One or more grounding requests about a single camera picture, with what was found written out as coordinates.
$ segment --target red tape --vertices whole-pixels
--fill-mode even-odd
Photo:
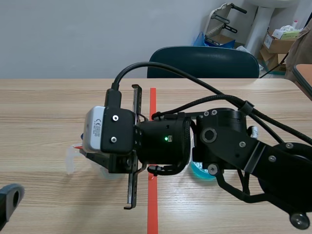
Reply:
[[[156,113],[156,88],[151,88],[150,94],[150,120]],[[148,174],[148,204],[147,204],[147,234],[158,234],[158,197],[157,177]]]

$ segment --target black clamp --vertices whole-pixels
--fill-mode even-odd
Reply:
[[[254,110],[254,105],[252,105],[250,102],[245,101],[245,104],[238,109],[240,112],[243,112],[245,115],[250,115]]]

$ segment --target chair backrest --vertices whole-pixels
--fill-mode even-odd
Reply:
[[[243,51],[216,48],[177,46],[157,50],[150,59],[160,62],[196,78],[258,78],[257,59]],[[147,78],[181,78],[179,75],[159,69],[148,68]]]

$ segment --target clear plastic cup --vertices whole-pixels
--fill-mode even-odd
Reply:
[[[108,173],[108,170],[105,167],[102,167],[101,165],[98,165],[97,163],[87,159],[83,154],[80,153],[79,148],[81,147],[82,144],[74,144],[71,145],[67,151],[66,151],[66,158],[65,158],[65,163],[66,163],[66,172],[67,174],[73,174],[75,172],[75,164],[74,160],[77,157],[84,157],[88,163],[91,164],[92,168],[94,171],[104,179],[119,179],[125,176],[125,174],[111,174]]]

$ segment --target robotic arm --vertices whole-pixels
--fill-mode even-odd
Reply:
[[[119,82],[126,73],[144,66],[169,70],[217,95],[193,101],[175,110],[155,113],[152,117],[154,121],[149,121],[141,114],[140,86],[133,85],[133,111],[120,108],[121,92],[118,91]],[[217,108],[199,113],[183,112],[192,106],[221,99],[229,101],[238,110]],[[247,128],[246,116],[266,129],[278,144],[269,146],[254,138],[253,127]],[[312,211],[312,147],[283,142],[260,118],[312,144],[312,139],[262,114],[248,101],[224,95],[171,66],[138,63],[118,75],[112,88],[106,92],[105,107],[94,107],[87,114],[82,153],[107,168],[109,173],[129,174],[129,206],[125,209],[136,206],[137,176],[148,164],[165,165],[147,167],[148,172],[155,176],[176,175],[187,165],[192,150],[193,161],[202,162],[203,168],[216,177],[222,189],[247,203],[268,201],[287,212],[292,225],[305,230],[310,226],[306,213]],[[190,147],[190,130],[194,133],[193,149]],[[237,170],[242,191],[224,180],[224,170]],[[250,195],[250,174],[258,178],[262,194]]]

